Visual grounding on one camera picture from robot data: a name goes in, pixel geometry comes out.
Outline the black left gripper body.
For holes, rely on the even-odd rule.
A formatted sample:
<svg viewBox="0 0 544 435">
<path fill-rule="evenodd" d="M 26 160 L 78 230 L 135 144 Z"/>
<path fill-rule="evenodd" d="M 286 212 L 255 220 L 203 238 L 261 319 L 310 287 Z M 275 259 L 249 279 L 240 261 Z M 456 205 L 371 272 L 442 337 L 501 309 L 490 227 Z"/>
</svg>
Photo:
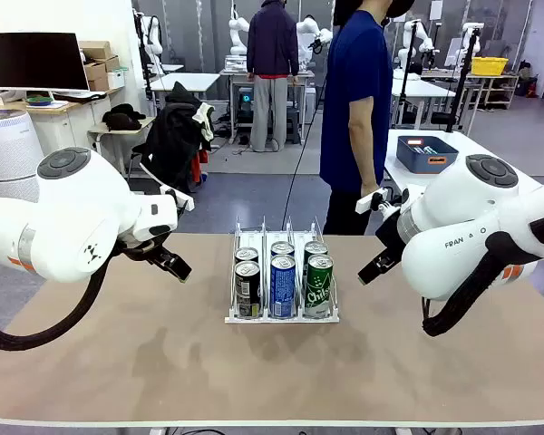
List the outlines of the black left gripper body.
<svg viewBox="0 0 544 435">
<path fill-rule="evenodd" d="M 158 267 L 172 267 L 175 256 L 163 246 L 169 234 L 153 237 L 137 246 L 129 246 L 125 241 L 115 242 L 115 254 L 124 254 L 132 261 L 147 261 Z"/>
</svg>

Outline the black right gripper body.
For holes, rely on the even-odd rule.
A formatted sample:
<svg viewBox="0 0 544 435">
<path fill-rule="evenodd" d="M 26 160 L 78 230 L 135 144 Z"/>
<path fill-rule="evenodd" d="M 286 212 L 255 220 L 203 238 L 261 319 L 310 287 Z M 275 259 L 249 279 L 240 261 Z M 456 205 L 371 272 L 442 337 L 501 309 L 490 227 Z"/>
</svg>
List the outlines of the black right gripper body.
<svg viewBox="0 0 544 435">
<path fill-rule="evenodd" d="M 408 212 L 396 211 L 375 232 L 385 246 L 377 257 L 378 263 L 398 263 L 404 248 L 411 240 L 411 216 Z"/>
</svg>

